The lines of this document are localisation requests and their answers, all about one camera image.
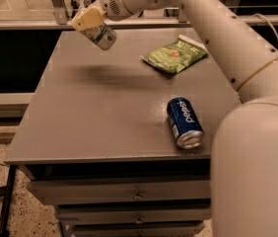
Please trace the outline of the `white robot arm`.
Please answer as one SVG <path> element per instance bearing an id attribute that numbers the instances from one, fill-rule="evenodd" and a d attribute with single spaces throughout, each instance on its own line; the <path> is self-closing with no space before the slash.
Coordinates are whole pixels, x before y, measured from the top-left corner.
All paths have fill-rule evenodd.
<path id="1" fill-rule="evenodd" d="M 278 50 L 219 0 L 97 0 L 73 26 L 83 31 L 170 4 L 183 11 L 242 101 L 213 140 L 213 236 L 278 237 Z"/>

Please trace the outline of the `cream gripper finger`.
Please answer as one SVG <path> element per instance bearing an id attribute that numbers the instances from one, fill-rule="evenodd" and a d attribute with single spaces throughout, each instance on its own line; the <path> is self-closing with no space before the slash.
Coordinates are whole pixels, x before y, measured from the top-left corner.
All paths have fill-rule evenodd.
<path id="1" fill-rule="evenodd" d="M 81 9 L 73 18 L 72 25 L 76 31 L 84 31 L 104 23 L 105 11 L 97 6 Z"/>

